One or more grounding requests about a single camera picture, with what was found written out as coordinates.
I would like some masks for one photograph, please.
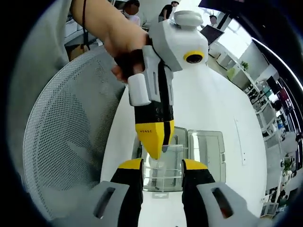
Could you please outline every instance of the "woman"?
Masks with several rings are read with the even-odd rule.
[[[136,14],[139,11],[139,7],[140,2],[138,0],[129,0],[123,6],[124,16],[138,26],[140,26],[140,18]]]

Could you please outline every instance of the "man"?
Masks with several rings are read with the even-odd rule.
[[[173,7],[176,7],[179,3],[177,1],[172,1],[170,5],[166,5],[161,10],[159,14],[159,22],[167,20],[172,12]]]
[[[287,205],[289,203],[288,201],[288,195],[279,196],[278,198],[279,207],[282,207],[284,205]]]
[[[276,100],[274,103],[271,103],[271,106],[276,110],[279,111],[282,108],[282,103],[280,100]]]
[[[299,132],[295,137],[295,141],[297,141],[297,143],[300,143],[302,138],[303,138],[303,132]]]
[[[275,190],[275,191],[272,193],[271,198],[270,198],[270,201],[271,201],[271,202],[275,202],[275,201],[276,201],[276,194],[277,194],[277,190]],[[285,190],[284,190],[284,188],[283,188],[283,186],[282,186],[282,187],[281,187],[280,194],[279,194],[278,199],[277,199],[277,203],[280,203],[282,197],[284,197],[285,194],[286,194],[286,192],[285,192]]]
[[[210,23],[212,24],[212,26],[217,24],[217,17],[215,15],[210,15],[209,20],[210,20]]]

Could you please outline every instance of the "window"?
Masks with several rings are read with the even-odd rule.
[[[235,57],[240,58],[251,43],[251,36],[235,19],[232,19],[218,42]]]

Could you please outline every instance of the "computer monitor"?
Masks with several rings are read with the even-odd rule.
[[[268,78],[266,82],[275,95],[282,89],[272,76]]]
[[[214,41],[216,41],[220,36],[222,36],[224,32],[215,27],[206,25],[200,31],[200,33],[206,37],[206,39],[208,40],[208,46],[210,46]]]
[[[282,122],[286,122],[286,119],[285,119],[285,117],[284,117],[283,114],[281,114],[279,117],[280,117],[280,119],[281,119]]]

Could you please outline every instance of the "white table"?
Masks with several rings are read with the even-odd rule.
[[[226,183],[247,201],[248,209],[259,217],[267,181],[266,152],[257,117],[247,95],[203,65],[175,73],[173,89],[175,126],[223,133]],[[108,137],[101,180],[110,180],[118,165],[132,157],[136,133],[134,109],[129,105],[127,92],[126,89]],[[146,202],[143,201],[143,207],[146,207]],[[157,200],[153,202],[151,205],[157,206]],[[168,202],[166,210],[183,208],[182,203],[179,206]],[[145,209],[141,211],[143,216],[147,212]],[[170,218],[174,213],[157,215]]]

